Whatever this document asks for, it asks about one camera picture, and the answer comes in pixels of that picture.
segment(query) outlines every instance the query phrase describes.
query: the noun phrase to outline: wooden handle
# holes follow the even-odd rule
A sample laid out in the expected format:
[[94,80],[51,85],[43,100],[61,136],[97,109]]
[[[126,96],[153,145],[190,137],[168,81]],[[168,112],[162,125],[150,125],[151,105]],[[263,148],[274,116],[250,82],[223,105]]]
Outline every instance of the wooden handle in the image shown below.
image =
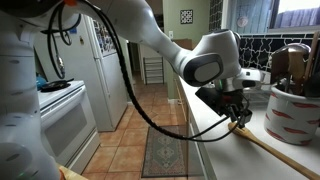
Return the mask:
[[[235,123],[229,123],[229,129],[232,129],[235,126]],[[266,143],[260,141],[256,138],[249,129],[247,128],[236,128],[233,131],[235,134],[242,136],[249,141],[257,144],[258,146],[262,147],[264,150],[268,151],[270,154],[281,160],[282,162],[286,163],[305,177],[309,179],[320,179],[320,175],[316,174],[315,172],[311,171],[310,169],[304,167],[303,165],[297,163],[293,159],[289,158],[288,156],[282,154],[281,152],[277,151],[276,149],[272,148],[271,146],[267,145]]]
[[316,48],[317,48],[317,44],[318,44],[318,38],[319,38],[319,31],[316,31],[313,34],[313,39],[312,39],[312,43],[311,43],[311,52],[309,54],[308,63],[307,63],[306,71],[304,74],[304,82],[306,82],[310,76],[312,61],[313,61],[314,54],[316,53]]
[[304,71],[303,52],[289,51],[288,72],[292,75],[293,81],[295,82],[295,89],[292,90],[295,95],[300,95],[302,92]]

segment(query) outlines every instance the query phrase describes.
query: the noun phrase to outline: patterned rug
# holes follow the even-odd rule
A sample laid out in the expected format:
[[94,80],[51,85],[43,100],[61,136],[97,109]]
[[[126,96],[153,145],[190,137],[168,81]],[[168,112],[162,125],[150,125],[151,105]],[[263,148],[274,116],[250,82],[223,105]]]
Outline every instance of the patterned rug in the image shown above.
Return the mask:
[[[174,133],[179,126],[162,127]],[[186,177],[186,142],[168,137],[149,127],[142,178]]]

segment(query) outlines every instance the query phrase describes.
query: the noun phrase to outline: refrigerator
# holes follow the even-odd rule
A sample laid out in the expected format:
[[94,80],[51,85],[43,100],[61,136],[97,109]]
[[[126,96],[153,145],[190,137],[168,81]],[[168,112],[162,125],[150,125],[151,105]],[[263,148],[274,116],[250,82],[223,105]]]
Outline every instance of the refrigerator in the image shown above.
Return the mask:
[[[104,26],[84,15],[79,26],[70,33],[71,46],[65,45],[60,35],[55,34],[66,68],[65,79],[84,81],[98,131],[115,131],[128,102],[111,38]],[[47,80],[58,80],[49,59],[46,35],[36,35],[34,48]]]

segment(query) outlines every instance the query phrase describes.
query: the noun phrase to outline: utensil holder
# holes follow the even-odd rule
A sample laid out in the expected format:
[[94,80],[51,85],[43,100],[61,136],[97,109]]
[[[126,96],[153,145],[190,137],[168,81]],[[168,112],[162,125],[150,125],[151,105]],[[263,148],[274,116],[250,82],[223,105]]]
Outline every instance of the utensil holder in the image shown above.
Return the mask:
[[320,123],[320,98],[306,98],[273,86],[265,116],[265,130],[274,138],[308,145]]

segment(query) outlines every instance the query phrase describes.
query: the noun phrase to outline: kitchen counter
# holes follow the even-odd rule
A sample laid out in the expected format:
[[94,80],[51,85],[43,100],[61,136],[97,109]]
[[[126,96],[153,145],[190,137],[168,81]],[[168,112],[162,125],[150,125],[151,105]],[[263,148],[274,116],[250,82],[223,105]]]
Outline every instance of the kitchen counter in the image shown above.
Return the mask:
[[[193,118],[190,118],[191,123],[196,132],[203,131],[222,119],[195,95],[198,88],[189,86],[182,79],[180,81],[186,94],[189,112],[193,116]],[[250,107],[249,109],[253,111],[253,116],[246,127],[258,139],[320,174],[320,128],[318,128],[316,136],[308,146],[286,144],[274,139],[264,130],[266,105]],[[229,122],[227,120],[220,124],[203,135],[202,139],[212,139],[225,134],[228,132],[227,124]],[[199,143],[199,150],[205,162],[204,166],[207,168],[211,166],[212,168],[210,167],[211,170],[209,169],[209,171],[212,171],[211,174],[216,176],[208,177],[209,179],[306,179],[305,176],[267,151],[235,134],[230,134],[218,142],[201,144]]]

